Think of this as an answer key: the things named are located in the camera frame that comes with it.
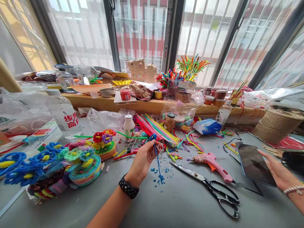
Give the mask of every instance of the scissors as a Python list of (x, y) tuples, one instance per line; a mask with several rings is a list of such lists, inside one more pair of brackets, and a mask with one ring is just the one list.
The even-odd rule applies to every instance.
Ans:
[[(182, 167), (180, 165), (177, 165), (175, 163), (172, 163), (172, 162), (170, 162), (170, 163), (171, 163), (171, 165), (174, 165), (175, 167), (177, 167), (181, 171), (187, 173), (188, 175), (190, 175), (190, 176), (194, 177), (195, 179), (199, 180), (200, 182), (202, 182), (203, 185), (208, 189), (208, 191), (214, 196), (214, 198), (217, 199), (219, 205), (222, 207), (222, 209), (228, 215), (230, 215), (234, 219), (238, 219), (240, 217), (240, 212), (238, 210), (238, 206), (240, 205), (240, 199), (238, 198), (237, 194), (233, 190), (231, 190), (229, 187), (227, 187), (226, 185), (224, 185), (221, 182), (218, 182), (216, 180), (207, 180), (202, 175), (200, 175), (200, 174), (198, 174), (196, 172), (193, 172), (193, 171), (191, 171), (189, 169), (186, 169), (186, 168), (184, 168), (184, 167)], [(221, 190), (219, 190), (219, 189), (215, 188), (214, 186), (212, 186), (213, 183), (218, 184), (218, 185), (226, 188), (229, 192), (231, 192), (235, 196), (235, 198), (227, 195), (226, 193), (224, 193)], [(230, 214), (223, 207), (223, 205), (222, 205), (223, 203), (229, 205), (230, 207), (232, 207), (233, 210), (234, 210), (234, 214)]]

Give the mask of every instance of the glass pane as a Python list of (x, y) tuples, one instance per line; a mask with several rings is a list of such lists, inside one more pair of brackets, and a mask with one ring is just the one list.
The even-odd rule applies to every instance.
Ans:
[(250, 0), (234, 35), (216, 87), (239, 88), (250, 82), (299, 0)]
[(33, 71), (54, 68), (52, 51), (27, 0), (1, 1), (0, 16)]
[(186, 0), (182, 15), (176, 59), (181, 56), (208, 60), (210, 65), (196, 79), (199, 86), (210, 84), (215, 65), (227, 37), (239, 0)]
[(46, 0), (67, 64), (114, 69), (103, 0)]
[(256, 90), (279, 88), (304, 80), (304, 27)]
[(115, 28), (121, 72), (127, 61), (144, 59), (162, 71), (168, 0), (115, 0)]

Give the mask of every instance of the black scissors handle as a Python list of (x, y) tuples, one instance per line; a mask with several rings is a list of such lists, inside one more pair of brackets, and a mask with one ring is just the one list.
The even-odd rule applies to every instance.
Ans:
[[(222, 207), (222, 209), (232, 218), (234, 219), (238, 219), (240, 217), (240, 212), (238, 210), (238, 205), (240, 204), (240, 199), (238, 198), (237, 194), (231, 190), (229, 187), (227, 187), (226, 185), (224, 185), (221, 182), (218, 182), (216, 180), (207, 180), (205, 179), (204, 181), (202, 181), (202, 183), (205, 185), (205, 187), (208, 189), (208, 191), (214, 196), (214, 198), (216, 198), (219, 202), (219, 205)], [(226, 193), (222, 192), (221, 190), (215, 188), (214, 186), (212, 186), (212, 183), (216, 183), (219, 184), (221, 186), (223, 186), (224, 188), (226, 188), (228, 191), (230, 191), (235, 198), (227, 195)], [(220, 195), (224, 196), (225, 198), (220, 198), (217, 196), (217, 194), (215, 193), (219, 193)], [(230, 207), (233, 208), (234, 210), (234, 214), (230, 214), (223, 206), (223, 204), (227, 204)]]

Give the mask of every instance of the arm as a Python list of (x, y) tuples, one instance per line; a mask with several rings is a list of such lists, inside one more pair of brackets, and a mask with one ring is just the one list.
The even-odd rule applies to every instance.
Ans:
[[(124, 177), (132, 187), (139, 188), (147, 176), (150, 164), (156, 157), (154, 143), (156, 145), (160, 144), (160, 142), (152, 140), (138, 150), (129, 172)], [(114, 193), (97, 212), (87, 228), (118, 227), (127, 213), (131, 202), (130, 197), (117, 186)]]
[[(286, 169), (274, 156), (264, 153), (261, 150), (258, 151), (262, 156), (267, 158), (267, 161), (265, 161), (266, 165), (268, 166), (276, 185), (281, 191), (302, 185), (301, 181)], [(304, 195), (292, 192), (288, 193), (287, 196), (304, 216)]]

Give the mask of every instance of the silver bracelet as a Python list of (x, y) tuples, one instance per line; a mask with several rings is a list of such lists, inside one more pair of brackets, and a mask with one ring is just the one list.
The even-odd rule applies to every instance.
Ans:
[(283, 193), (285, 195), (287, 195), (288, 193), (291, 193), (291, 192), (297, 192), (299, 195), (303, 195), (303, 192), (301, 191), (301, 189), (304, 189), (304, 185), (286, 189), (285, 191), (283, 191)]

